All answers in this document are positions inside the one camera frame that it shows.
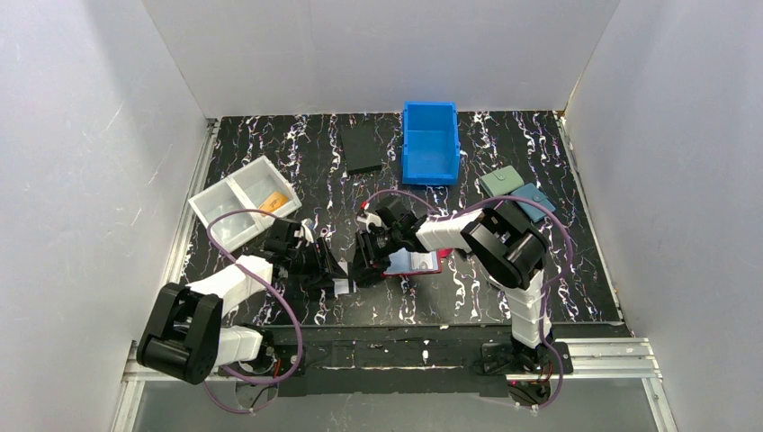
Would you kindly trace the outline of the red card holder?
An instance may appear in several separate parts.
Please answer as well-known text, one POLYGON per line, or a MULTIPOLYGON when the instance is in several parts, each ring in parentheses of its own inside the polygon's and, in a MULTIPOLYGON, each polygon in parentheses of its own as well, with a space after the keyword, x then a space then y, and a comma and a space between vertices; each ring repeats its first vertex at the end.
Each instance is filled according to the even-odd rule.
POLYGON ((450 254, 451 249, 440 249, 437 251, 419 253, 410 252, 405 248, 389 256, 390 265, 382 273, 385 277, 392 276, 410 276, 410 275, 431 275, 442 272, 442 261, 450 254))

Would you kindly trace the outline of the orange credit card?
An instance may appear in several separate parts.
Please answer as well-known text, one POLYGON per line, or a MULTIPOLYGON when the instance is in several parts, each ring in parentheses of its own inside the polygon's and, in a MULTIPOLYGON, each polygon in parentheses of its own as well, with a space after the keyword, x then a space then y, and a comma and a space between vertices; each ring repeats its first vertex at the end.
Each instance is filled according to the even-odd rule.
POLYGON ((289 201, 290 201, 290 198, 287 195, 279 191, 273 191, 258 206, 258 209, 261 211, 274 213, 276 210, 282 208, 289 201))

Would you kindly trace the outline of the white divided tray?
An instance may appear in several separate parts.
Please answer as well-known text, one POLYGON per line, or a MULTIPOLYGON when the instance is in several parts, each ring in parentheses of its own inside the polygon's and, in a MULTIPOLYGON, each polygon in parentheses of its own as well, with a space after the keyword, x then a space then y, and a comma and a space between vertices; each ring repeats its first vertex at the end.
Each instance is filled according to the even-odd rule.
POLYGON ((271 214, 285 218, 301 208, 292 184, 265 156, 223 177, 192 196, 188 203, 204 227, 226 216, 214 224, 212 234, 228 251, 244 246, 270 228, 274 223, 271 214), (258 206, 273 191, 287 195, 290 201, 274 213, 259 210, 258 206))

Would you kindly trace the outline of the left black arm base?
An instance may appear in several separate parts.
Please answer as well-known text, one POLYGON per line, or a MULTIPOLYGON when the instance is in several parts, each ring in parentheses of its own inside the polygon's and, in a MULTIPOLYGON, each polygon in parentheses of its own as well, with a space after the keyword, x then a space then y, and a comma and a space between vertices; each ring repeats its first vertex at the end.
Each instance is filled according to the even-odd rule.
POLYGON ((302 377, 306 372, 305 360, 300 345, 279 345, 270 340, 262 340, 256 346, 241 342, 235 352, 220 348, 215 372, 244 383, 276 385, 289 378, 302 377))

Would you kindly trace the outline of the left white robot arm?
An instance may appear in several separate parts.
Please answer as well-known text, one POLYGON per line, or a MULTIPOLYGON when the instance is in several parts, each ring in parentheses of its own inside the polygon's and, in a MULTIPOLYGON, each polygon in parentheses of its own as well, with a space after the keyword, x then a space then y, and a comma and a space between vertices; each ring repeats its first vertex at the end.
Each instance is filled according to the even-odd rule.
POLYGON ((296 220, 276 218, 254 254, 195 283, 167 283, 159 290, 139 340, 137 362, 199 384, 216 367, 257 359, 264 335, 246 326, 225 328, 222 320, 240 303, 270 289, 274 270, 318 289, 347 277, 324 238, 296 220))

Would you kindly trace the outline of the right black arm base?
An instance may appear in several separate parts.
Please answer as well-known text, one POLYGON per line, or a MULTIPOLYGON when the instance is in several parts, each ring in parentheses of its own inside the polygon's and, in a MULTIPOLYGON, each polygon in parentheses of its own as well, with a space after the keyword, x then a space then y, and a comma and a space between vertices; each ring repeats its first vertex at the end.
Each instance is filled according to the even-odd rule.
POLYGON ((520 342, 488 342, 480 347, 472 370, 480 376, 517 375, 508 380, 509 397, 519 407, 541 408, 552 399, 552 378, 572 374, 569 346, 549 339, 536 348, 520 342))

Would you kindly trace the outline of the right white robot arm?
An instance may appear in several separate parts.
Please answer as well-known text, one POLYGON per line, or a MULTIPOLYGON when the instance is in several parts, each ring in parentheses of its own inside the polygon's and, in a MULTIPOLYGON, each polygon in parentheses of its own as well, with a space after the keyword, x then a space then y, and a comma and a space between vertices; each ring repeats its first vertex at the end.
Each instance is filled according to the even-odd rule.
POLYGON ((512 316, 513 339, 536 349, 551 324, 543 308, 543 268, 549 241, 514 204, 489 204, 450 219, 416 215, 388 196, 361 212, 350 278, 359 287, 377 284, 401 250, 425 254, 445 249, 471 254, 501 290, 512 316))

